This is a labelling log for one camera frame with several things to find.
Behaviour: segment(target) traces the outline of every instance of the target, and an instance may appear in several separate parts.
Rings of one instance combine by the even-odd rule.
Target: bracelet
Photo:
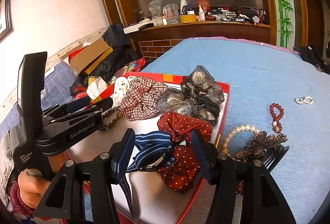
[[[228,157],[231,158],[231,155],[228,150],[229,143],[236,134],[238,134],[239,132],[243,132],[243,131],[250,131],[250,132],[254,133],[255,135],[257,135],[260,132],[260,130],[258,128],[256,128],[254,125],[246,124],[246,125],[240,125],[240,126],[235,127],[234,129],[232,129],[230,131],[230,133],[224,139],[224,141],[221,145],[221,147],[222,147],[221,153],[224,153],[224,154],[228,155]]]
[[[276,116],[274,108],[279,110],[278,116]],[[280,134],[282,131],[282,124],[279,122],[279,120],[284,116],[284,109],[279,104],[273,103],[269,106],[269,112],[273,118],[273,131],[277,134]]]
[[[305,104],[307,104],[307,105],[311,105],[311,104],[313,104],[314,103],[314,101],[313,101],[313,98],[311,98],[310,96],[305,96],[304,98],[296,98],[295,99],[295,102],[297,103],[297,104],[303,104],[303,103],[305,103]]]

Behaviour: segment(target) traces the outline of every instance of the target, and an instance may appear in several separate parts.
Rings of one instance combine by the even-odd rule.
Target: pearl bracelet
[[[295,99],[295,102],[296,102],[297,104],[299,104],[299,105],[301,105],[301,104],[303,104],[303,103],[305,103],[305,104],[307,104],[307,105],[311,105],[311,104],[314,103],[313,98],[311,98],[310,96],[305,96],[304,98],[296,98],[296,99]]]
[[[256,128],[254,125],[247,124],[247,125],[240,125],[240,126],[235,127],[234,129],[232,129],[230,131],[230,133],[224,139],[224,141],[221,145],[221,147],[222,147],[221,153],[224,153],[231,158],[231,155],[229,154],[229,150],[228,150],[229,143],[236,134],[238,134],[239,132],[243,132],[243,131],[250,131],[250,132],[253,132],[255,135],[257,135],[260,132],[260,130],[258,128]]]

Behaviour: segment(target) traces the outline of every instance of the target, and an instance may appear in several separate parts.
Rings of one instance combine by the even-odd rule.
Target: yellow container
[[[194,15],[194,14],[181,15],[180,20],[181,20],[181,23],[183,23],[183,24],[193,23],[193,22],[196,22],[196,15]]]

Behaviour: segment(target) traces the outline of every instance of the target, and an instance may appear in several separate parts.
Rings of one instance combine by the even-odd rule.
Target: blue bedsheet
[[[297,54],[232,40],[182,41],[144,72],[188,75],[202,65],[217,81],[231,85],[222,139],[241,124],[272,131],[269,105],[284,109],[280,120],[290,150],[272,171],[298,224],[307,224],[330,189],[330,76]],[[310,95],[313,105],[295,98]],[[230,143],[236,153],[252,138],[242,132]]]

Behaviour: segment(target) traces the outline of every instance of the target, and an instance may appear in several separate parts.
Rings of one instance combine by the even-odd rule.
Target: silver screw
[[[262,166],[262,161],[260,161],[260,160],[254,160],[253,161],[253,164],[255,165],[255,166]]]
[[[103,152],[101,155],[100,155],[101,159],[105,160],[105,159],[108,159],[109,158],[109,153],[108,152]]]
[[[226,154],[224,154],[224,153],[219,153],[218,154],[218,158],[220,159],[220,160],[225,160],[225,159],[227,159],[227,155]]]
[[[65,162],[65,166],[66,166],[66,167],[70,167],[70,166],[72,166],[73,164],[74,164],[74,162],[73,162],[72,160],[68,160],[68,161]]]

